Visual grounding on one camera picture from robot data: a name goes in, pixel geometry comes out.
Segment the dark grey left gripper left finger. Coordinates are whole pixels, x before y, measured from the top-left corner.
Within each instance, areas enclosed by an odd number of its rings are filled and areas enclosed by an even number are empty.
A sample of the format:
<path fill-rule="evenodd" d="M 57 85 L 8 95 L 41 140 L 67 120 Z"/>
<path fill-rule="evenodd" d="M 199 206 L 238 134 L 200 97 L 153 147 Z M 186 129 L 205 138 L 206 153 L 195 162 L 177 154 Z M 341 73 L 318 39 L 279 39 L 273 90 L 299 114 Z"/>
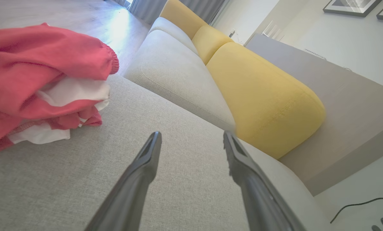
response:
<path fill-rule="evenodd" d="M 149 185 L 159 165 L 162 135 L 156 131 L 146 140 L 133 162 L 126 168 L 86 231 L 137 231 Z"/>

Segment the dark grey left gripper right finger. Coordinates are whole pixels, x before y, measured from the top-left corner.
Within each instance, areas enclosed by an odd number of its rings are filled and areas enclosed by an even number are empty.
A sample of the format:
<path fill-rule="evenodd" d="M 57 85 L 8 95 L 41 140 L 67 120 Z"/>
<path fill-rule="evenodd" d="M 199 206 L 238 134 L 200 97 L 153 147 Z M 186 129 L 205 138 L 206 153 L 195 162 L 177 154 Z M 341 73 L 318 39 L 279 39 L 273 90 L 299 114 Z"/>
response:
<path fill-rule="evenodd" d="M 241 188 L 251 231 L 304 231 L 305 227 L 234 133 L 224 131 L 229 174 Z"/>

